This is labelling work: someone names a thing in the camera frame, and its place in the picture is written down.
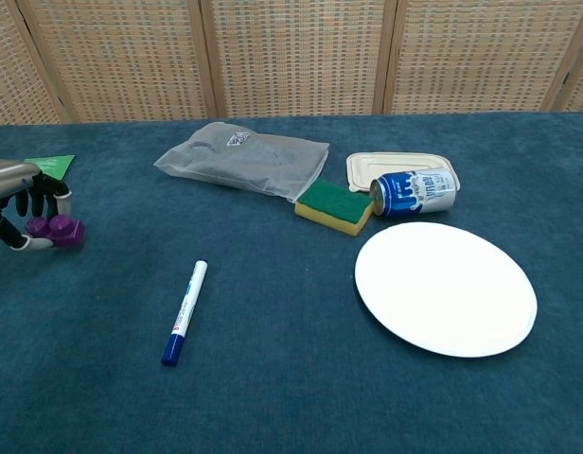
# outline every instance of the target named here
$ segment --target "metal robot arm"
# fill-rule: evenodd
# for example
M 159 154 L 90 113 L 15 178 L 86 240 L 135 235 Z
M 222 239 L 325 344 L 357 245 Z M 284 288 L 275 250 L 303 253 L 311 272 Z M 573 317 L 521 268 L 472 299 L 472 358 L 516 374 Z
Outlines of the metal robot arm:
M 65 183 L 45 175 L 34 164 L 0 159 L 0 239 L 14 251 L 34 251 L 53 246 L 50 239 L 21 234 L 1 212 L 8 206 L 9 199 L 15 196 L 16 210 L 20 216 L 27 214 L 29 197 L 34 217 L 42 215 L 44 201 L 47 203 L 48 220 L 58 214 L 70 216 L 71 194 Z

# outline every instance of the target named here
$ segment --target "wooden frame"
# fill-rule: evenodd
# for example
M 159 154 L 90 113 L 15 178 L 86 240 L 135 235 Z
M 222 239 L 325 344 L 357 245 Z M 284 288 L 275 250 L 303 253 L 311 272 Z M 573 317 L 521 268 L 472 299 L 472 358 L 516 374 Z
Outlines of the wooden frame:
M 67 121 L 78 122 L 80 117 L 75 111 L 75 107 L 71 102 L 64 83 L 62 82 L 56 64 L 50 59 L 49 52 L 47 52 L 47 46 L 43 40 L 42 34 L 39 32 L 37 27 L 37 20 L 33 14 L 32 9 L 28 5 L 27 0 L 7 0 L 9 5 L 13 5 L 14 8 L 20 10 L 30 32 L 28 36 L 27 46 L 35 49 L 37 53 L 37 66 L 42 68 L 40 73 L 45 73 L 46 85 L 49 86 L 54 93 L 54 96 L 60 100 L 59 104 L 62 104 L 63 113 L 66 115 Z M 27 31 L 21 33 L 23 36 L 27 34 Z
M 386 86 L 384 90 L 384 102 L 382 113 L 388 114 L 393 110 L 393 98 L 395 96 L 395 82 L 397 78 L 398 54 L 403 40 L 403 28 L 405 26 L 405 14 L 407 13 L 408 0 L 397 0 L 395 8 L 395 19 L 392 30 L 392 40 L 388 56 L 388 67 L 386 71 Z
M 378 55 L 378 70 L 376 72 L 376 84 L 374 86 L 373 114 L 384 113 L 386 98 L 386 80 L 388 79 L 388 66 L 390 64 L 390 51 L 393 44 L 395 30 L 395 16 L 398 0 L 386 0 L 384 4 L 384 17 L 382 19 L 382 32 L 380 39 L 380 53 Z
M 205 20 L 202 13 L 201 0 L 188 0 L 188 13 L 190 15 L 190 29 L 193 37 L 193 45 L 197 54 L 199 67 L 199 80 L 201 81 L 203 101 L 207 117 L 219 116 L 219 106 L 214 96 L 214 83 L 207 51 L 207 39 L 205 38 Z
M 206 64 L 210 73 L 210 84 L 213 89 L 215 116 L 226 117 L 226 101 L 222 89 L 224 81 L 220 68 L 220 51 L 214 28 L 214 11 L 209 0 L 199 0 L 199 10 L 203 22 L 203 39 L 205 43 Z
M 565 56 L 550 84 L 548 93 L 541 102 L 542 111 L 563 110 L 577 84 L 577 77 L 583 69 L 583 15 L 575 28 L 574 36 L 567 47 Z

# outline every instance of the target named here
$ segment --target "white marker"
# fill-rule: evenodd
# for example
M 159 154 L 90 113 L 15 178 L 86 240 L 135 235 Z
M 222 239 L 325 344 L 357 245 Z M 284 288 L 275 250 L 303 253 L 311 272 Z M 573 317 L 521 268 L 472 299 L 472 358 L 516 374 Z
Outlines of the white marker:
M 169 335 L 166 351 L 161 358 L 161 363 L 166 366 L 175 366 L 178 364 L 178 357 L 180 356 L 182 345 L 185 343 L 188 322 L 190 322 L 190 317 L 193 315 L 193 310 L 195 310 L 195 305 L 197 304 L 197 298 L 199 297 L 199 291 L 201 290 L 206 271 L 207 262 L 199 260 L 195 264 L 195 270 L 193 270 L 193 275 L 188 282 L 186 295 L 182 301 L 180 312 L 178 312 L 178 318 L 176 319 L 174 328 Z

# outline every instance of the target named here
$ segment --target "container lid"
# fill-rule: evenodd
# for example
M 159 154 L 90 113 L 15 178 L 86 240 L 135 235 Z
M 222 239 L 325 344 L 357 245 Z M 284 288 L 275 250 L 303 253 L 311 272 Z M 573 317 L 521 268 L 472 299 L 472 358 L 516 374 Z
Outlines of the container lid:
M 425 168 L 446 168 L 460 190 L 460 180 L 451 162 L 438 154 L 383 151 L 376 153 L 354 153 L 346 158 L 348 188 L 352 192 L 369 192 L 372 181 L 385 173 L 407 172 Z

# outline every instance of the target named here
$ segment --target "blue marker cap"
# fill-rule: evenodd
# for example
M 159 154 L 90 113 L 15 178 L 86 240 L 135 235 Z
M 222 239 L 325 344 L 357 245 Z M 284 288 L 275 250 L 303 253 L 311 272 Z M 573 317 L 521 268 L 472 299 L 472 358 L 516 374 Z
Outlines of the blue marker cap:
M 185 337 L 179 334 L 169 335 L 166 351 L 163 353 L 161 363 L 166 366 L 175 366 L 178 364 L 178 357 L 182 351 L 182 345 L 185 343 Z

